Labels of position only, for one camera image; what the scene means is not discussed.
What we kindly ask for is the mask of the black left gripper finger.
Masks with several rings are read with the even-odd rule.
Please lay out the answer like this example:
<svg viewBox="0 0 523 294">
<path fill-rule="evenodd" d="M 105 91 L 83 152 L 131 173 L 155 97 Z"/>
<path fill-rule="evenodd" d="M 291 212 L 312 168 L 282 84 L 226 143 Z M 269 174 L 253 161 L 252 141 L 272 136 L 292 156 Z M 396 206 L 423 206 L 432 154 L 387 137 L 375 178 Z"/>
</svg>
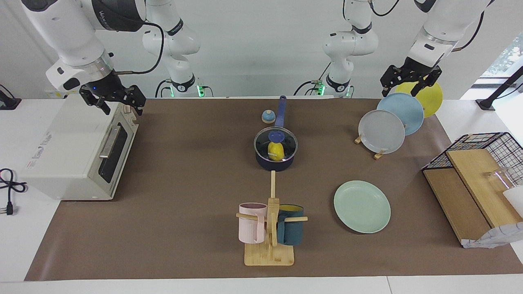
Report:
<svg viewBox="0 0 523 294">
<path fill-rule="evenodd" d="M 435 67 L 427 76 L 425 76 L 424 78 L 420 78 L 419 81 L 415 82 L 415 85 L 413 86 L 413 89 L 410 91 L 410 94 L 413 97 L 416 97 L 416 95 L 424 88 L 433 86 L 437 82 L 437 79 L 439 78 L 441 73 L 441 68 Z"/>
<path fill-rule="evenodd" d="M 386 97 L 394 86 L 400 84 L 402 71 L 403 69 L 401 67 L 396 67 L 395 65 L 390 65 L 385 70 L 382 77 L 380 78 L 380 83 L 382 86 L 381 93 L 383 97 Z"/>
</svg>

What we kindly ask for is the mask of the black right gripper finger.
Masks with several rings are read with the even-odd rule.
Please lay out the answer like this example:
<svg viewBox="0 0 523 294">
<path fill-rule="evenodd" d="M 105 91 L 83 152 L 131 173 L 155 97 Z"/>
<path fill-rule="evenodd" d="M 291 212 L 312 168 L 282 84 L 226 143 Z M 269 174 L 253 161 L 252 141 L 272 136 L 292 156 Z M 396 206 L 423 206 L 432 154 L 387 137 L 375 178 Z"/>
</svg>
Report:
<svg viewBox="0 0 523 294">
<path fill-rule="evenodd" d="M 80 87 L 80 95 L 84 99 L 84 102 L 88 106 L 96 106 L 100 110 L 104 112 L 105 115 L 110 114 L 110 107 L 108 104 L 104 101 L 103 98 L 97 98 L 89 89 L 87 86 L 81 86 Z"/>
<path fill-rule="evenodd" d="M 123 89 L 123 104 L 134 109 L 138 116 L 143 114 L 146 97 L 137 85 L 131 85 Z"/>
</svg>

